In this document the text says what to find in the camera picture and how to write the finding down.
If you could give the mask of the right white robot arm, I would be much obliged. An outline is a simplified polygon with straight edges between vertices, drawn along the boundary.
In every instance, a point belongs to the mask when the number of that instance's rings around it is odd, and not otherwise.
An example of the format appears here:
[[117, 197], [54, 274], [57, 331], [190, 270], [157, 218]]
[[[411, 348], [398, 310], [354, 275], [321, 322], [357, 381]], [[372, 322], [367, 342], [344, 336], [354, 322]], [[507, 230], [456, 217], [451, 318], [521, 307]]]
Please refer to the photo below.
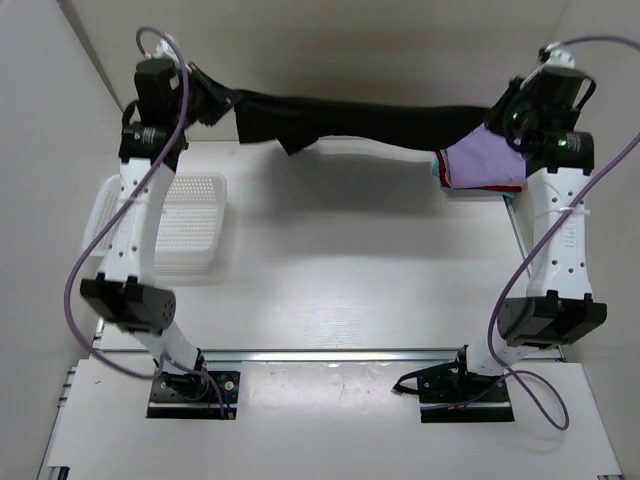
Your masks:
[[595, 89], [580, 70], [543, 67], [514, 80], [487, 119], [524, 157], [535, 245], [525, 295], [499, 301], [486, 339], [465, 347], [464, 366], [448, 376], [449, 391], [460, 400], [480, 393], [484, 377], [498, 377], [538, 350], [572, 344], [606, 319], [606, 305], [593, 299], [588, 211], [579, 196], [594, 170], [594, 142], [574, 129]]

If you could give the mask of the black t shirt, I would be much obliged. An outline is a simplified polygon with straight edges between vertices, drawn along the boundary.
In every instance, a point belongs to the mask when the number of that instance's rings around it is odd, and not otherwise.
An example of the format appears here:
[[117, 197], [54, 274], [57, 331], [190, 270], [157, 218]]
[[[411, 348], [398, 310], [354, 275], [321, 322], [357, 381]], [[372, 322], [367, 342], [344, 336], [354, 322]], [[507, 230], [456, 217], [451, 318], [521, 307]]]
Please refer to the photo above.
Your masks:
[[488, 107], [476, 105], [394, 106], [276, 96], [232, 89], [190, 63], [191, 87], [205, 95], [200, 122], [214, 126], [235, 115], [242, 144], [277, 141], [294, 155], [324, 137], [356, 137], [416, 151], [443, 150], [481, 126]]

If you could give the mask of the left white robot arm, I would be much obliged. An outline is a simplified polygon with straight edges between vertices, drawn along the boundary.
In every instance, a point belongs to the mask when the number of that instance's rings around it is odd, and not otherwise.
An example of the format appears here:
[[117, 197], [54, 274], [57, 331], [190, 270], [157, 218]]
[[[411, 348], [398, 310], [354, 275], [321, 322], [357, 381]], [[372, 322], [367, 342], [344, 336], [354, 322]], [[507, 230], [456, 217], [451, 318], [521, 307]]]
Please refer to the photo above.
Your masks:
[[122, 118], [119, 207], [96, 236], [108, 237], [109, 246], [97, 274], [81, 281], [80, 295], [138, 340], [185, 397], [197, 398], [208, 389], [209, 373], [174, 321], [174, 293], [155, 284], [155, 249], [161, 210], [188, 147], [186, 128], [214, 125], [233, 100], [195, 64], [181, 67], [169, 58], [140, 62], [134, 84], [138, 97]]

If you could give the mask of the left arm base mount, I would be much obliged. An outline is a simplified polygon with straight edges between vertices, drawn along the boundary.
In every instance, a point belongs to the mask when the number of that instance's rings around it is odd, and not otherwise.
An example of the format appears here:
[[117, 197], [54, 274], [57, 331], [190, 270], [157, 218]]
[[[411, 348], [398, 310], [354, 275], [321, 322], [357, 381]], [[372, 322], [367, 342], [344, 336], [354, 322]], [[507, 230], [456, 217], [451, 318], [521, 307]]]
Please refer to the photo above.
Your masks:
[[209, 380], [190, 374], [162, 374], [152, 383], [146, 417], [149, 419], [235, 420], [241, 371], [229, 366], [208, 370]]

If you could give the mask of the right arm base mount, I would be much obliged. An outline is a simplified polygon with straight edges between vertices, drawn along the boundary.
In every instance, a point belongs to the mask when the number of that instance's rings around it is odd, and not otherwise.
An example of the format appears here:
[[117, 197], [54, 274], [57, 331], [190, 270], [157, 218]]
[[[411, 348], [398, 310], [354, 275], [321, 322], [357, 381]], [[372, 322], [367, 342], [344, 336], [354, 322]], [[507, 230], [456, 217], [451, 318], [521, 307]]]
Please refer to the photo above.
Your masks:
[[392, 391], [418, 397], [424, 424], [515, 421], [504, 377], [472, 373], [465, 348], [453, 361], [402, 375]]

